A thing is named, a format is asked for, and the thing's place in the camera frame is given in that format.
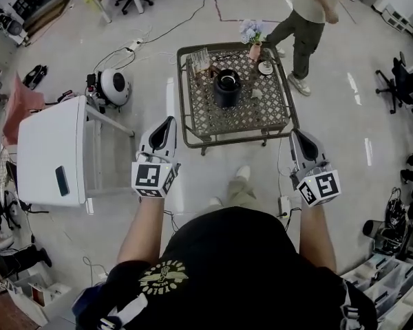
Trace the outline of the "white round headset device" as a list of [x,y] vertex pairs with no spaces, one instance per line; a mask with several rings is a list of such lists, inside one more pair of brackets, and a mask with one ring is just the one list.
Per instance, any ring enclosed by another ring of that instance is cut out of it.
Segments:
[[117,69],[105,69],[100,73],[100,93],[111,104],[122,107],[130,97],[130,82]]

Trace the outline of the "pink cloth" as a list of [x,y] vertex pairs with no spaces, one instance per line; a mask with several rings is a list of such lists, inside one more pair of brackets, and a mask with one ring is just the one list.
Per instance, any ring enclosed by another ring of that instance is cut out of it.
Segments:
[[31,116],[32,110],[43,110],[44,108],[44,95],[26,87],[16,73],[12,93],[6,105],[2,145],[17,145],[20,123]]

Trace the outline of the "person's right forearm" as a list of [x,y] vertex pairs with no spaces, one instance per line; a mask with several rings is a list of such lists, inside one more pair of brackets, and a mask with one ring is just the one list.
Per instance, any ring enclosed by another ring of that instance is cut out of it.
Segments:
[[299,254],[316,267],[337,273],[335,251],[330,239],[322,205],[301,207]]

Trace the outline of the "person's black t-shirt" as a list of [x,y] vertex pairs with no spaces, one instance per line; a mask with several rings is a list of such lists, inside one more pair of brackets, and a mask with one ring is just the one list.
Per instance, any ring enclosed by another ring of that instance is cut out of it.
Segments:
[[299,255],[282,223],[225,208],[182,226],[154,264],[117,264],[76,330],[97,330],[139,296],[116,330],[377,330],[374,303]]

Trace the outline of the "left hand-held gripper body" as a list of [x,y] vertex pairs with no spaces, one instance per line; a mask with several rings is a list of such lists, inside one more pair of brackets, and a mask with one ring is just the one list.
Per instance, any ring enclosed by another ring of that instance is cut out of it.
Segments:
[[168,195],[181,166],[175,159],[176,148],[171,144],[157,151],[140,146],[131,164],[131,187],[140,197],[164,199]]

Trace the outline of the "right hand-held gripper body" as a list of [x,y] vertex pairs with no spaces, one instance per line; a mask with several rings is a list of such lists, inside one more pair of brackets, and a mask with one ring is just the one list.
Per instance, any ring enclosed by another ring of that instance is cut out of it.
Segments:
[[338,171],[324,159],[312,167],[295,168],[291,174],[293,189],[308,207],[324,204],[341,194]]

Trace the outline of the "pair of black shoes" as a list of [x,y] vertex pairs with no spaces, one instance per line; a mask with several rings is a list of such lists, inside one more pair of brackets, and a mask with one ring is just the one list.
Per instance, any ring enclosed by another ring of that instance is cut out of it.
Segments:
[[47,65],[37,65],[31,72],[29,72],[24,77],[23,84],[27,88],[34,90],[47,75],[47,70]]

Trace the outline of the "person's beige trousers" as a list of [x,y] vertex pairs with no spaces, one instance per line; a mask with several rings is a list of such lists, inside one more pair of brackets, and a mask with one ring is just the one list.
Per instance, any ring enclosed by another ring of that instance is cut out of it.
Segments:
[[247,179],[234,177],[228,184],[226,194],[227,207],[241,207],[259,210],[260,205]]

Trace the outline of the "black cylindrical pot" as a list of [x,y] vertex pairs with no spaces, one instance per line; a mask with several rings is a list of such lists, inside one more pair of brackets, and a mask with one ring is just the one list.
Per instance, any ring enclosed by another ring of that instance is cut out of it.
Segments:
[[237,105],[242,92],[242,81],[239,74],[232,69],[209,67],[209,75],[213,80],[213,98],[221,108]]

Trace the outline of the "clear storage bins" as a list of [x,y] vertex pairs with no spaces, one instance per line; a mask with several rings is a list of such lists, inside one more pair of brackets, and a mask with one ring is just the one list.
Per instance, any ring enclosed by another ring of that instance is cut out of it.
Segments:
[[378,330],[403,330],[413,316],[413,264],[373,254],[342,277],[372,300]]

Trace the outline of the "white open box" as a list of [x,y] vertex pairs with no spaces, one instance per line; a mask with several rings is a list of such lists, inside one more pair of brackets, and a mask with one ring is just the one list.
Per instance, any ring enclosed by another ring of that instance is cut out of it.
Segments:
[[40,273],[8,280],[6,289],[14,304],[40,327],[66,311],[74,295],[70,286],[48,283]]

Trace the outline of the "black smartphone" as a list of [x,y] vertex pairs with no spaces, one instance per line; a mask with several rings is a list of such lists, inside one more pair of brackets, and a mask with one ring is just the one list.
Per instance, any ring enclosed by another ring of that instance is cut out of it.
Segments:
[[65,174],[65,169],[63,166],[58,166],[55,169],[56,181],[59,187],[59,192],[62,197],[70,193],[69,186],[67,183],[67,177]]

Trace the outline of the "person's left forearm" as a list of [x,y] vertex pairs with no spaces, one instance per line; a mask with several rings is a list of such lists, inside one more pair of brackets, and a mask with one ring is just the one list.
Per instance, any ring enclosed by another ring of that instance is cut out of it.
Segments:
[[164,199],[141,199],[118,253],[118,263],[144,261],[154,264],[159,259],[164,210]]

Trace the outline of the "white side table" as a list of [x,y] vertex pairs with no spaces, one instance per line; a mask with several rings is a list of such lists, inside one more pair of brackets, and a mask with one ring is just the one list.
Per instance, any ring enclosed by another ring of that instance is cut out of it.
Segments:
[[[31,204],[79,207],[89,198],[132,193],[131,186],[88,189],[85,185],[85,124],[94,120],[133,138],[133,130],[99,113],[85,96],[56,104],[24,119],[17,144],[17,194]],[[63,166],[70,193],[60,195],[55,169]]]

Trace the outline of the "pink vase with blue flowers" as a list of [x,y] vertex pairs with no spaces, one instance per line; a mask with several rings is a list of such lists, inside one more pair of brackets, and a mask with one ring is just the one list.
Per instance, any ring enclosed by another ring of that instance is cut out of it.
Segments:
[[262,20],[244,19],[240,22],[240,38],[245,45],[250,45],[248,57],[252,61],[257,61],[262,51],[262,41],[264,40],[265,22]]

